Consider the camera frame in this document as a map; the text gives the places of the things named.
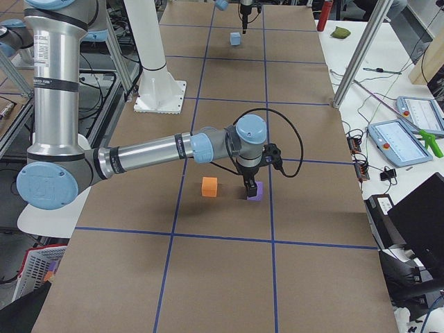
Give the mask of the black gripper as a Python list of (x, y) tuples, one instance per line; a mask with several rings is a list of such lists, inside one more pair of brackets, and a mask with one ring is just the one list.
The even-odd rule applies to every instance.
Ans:
[(242, 33), (246, 34), (246, 31), (248, 29), (248, 16), (251, 14), (251, 6), (241, 4), (239, 12), (241, 14), (242, 21)]
[(255, 175), (258, 173), (259, 166), (243, 166), (237, 164), (238, 172), (243, 177), (246, 187), (246, 197), (253, 198), (257, 196), (257, 183), (255, 182)]

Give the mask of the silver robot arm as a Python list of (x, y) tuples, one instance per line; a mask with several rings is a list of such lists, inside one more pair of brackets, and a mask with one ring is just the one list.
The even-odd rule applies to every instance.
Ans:
[(112, 36), (104, 1), (25, 1), (34, 38), (34, 141), (16, 187), (28, 204), (57, 210), (113, 175), (174, 160), (211, 163), (226, 157), (257, 194), (265, 164), (266, 122), (251, 113), (222, 130), (204, 128), (130, 146), (108, 146), (117, 113), (104, 105), (80, 109), (80, 44)]
[[(217, 9), (224, 11), (228, 8), (229, 1), (216, 0), (214, 5)], [(238, 15), (241, 20), (242, 33), (246, 34), (248, 30), (248, 17), (251, 15), (253, 9), (253, 0), (239, 0), (238, 1)]]

